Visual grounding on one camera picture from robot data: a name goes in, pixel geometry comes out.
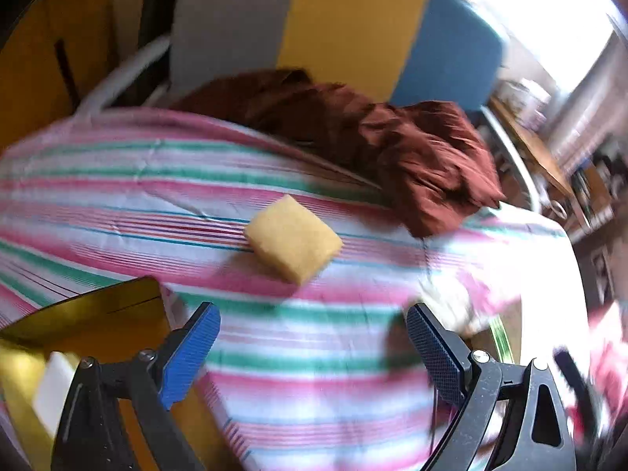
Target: yellow sponge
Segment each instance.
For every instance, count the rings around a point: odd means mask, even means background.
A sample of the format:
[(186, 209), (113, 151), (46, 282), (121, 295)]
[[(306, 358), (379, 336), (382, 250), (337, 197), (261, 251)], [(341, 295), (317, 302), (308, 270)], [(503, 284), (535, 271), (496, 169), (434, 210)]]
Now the yellow sponge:
[(313, 212), (286, 195), (244, 229), (253, 251), (292, 283), (312, 278), (342, 248), (342, 241)]

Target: bed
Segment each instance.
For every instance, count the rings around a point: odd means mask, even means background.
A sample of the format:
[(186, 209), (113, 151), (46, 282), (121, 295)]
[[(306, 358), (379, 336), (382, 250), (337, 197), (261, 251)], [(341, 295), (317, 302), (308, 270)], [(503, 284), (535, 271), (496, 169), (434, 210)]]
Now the bed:
[[(243, 236), (286, 193), (344, 242), (300, 288)], [(376, 186), (227, 122), (156, 108), (76, 115), (4, 153), (0, 207), (2, 325), (145, 275), (186, 314), (218, 305), (196, 387), (247, 470), (420, 468), (433, 389), (403, 310), (425, 285), (459, 281), (487, 314), (521, 298), (535, 314), (522, 338), (544, 358), (566, 345), (588, 369), (582, 283), (555, 222), (502, 204), (417, 240)]]

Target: wooden table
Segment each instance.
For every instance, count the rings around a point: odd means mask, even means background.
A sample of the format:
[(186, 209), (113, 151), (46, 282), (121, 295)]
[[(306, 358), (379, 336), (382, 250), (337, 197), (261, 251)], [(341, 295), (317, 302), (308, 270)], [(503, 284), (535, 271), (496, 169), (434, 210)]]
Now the wooden table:
[(528, 166), (533, 171), (541, 173), (563, 196), (567, 198), (574, 196), (571, 184), (560, 168), (558, 168), (556, 160), (545, 143), (535, 133), (519, 125), (508, 108), (497, 98), (491, 97), (489, 108), (513, 139), (514, 145), (519, 149), (523, 149), (527, 156), (525, 159), (528, 162)]

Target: chair backrest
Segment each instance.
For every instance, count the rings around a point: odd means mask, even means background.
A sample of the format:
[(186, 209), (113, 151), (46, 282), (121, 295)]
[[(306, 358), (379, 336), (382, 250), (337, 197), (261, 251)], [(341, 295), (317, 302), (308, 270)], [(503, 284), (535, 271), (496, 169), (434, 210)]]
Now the chair backrest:
[(488, 99), (503, 34), (463, 0), (177, 0), (170, 79), (183, 95), (216, 77), (304, 67), (378, 101)]

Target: brown cloth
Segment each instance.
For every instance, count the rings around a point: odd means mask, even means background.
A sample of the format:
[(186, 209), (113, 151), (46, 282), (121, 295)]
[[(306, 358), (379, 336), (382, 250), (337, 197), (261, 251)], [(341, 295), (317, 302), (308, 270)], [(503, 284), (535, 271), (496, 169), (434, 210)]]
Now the brown cloth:
[(490, 152), (455, 103), (374, 103), (344, 84), (283, 69), (211, 81), (173, 109), (307, 143), (379, 183), (415, 237), (455, 230), (504, 199)]

